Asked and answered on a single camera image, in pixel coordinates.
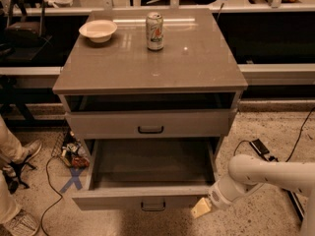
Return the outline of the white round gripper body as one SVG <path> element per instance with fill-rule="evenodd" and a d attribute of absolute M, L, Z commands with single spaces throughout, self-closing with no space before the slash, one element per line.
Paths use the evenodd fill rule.
<path fill-rule="evenodd" d="M 252 195 L 261 187 L 262 184 L 248 185 L 225 175 L 211 186 L 208 199 L 216 209 L 227 209 L 239 199 Z"/>

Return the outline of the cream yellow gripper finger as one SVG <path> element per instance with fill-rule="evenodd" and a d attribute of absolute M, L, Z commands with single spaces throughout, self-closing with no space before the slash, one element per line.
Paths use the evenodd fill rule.
<path fill-rule="evenodd" d="M 212 204 L 208 198 L 202 198 L 191 209 L 191 214 L 194 218 L 203 216 L 212 210 Z"/>

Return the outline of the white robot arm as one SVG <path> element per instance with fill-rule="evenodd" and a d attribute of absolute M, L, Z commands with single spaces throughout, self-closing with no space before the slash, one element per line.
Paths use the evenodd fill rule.
<path fill-rule="evenodd" d="M 315 236 L 315 163 L 267 162 L 247 154 L 238 154 L 228 163 L 227 173 L 208 190 L 208 195 L 191 209 L 194 218 L 234 202 L 270 184 L 308 198 L 301 236 Z"/>

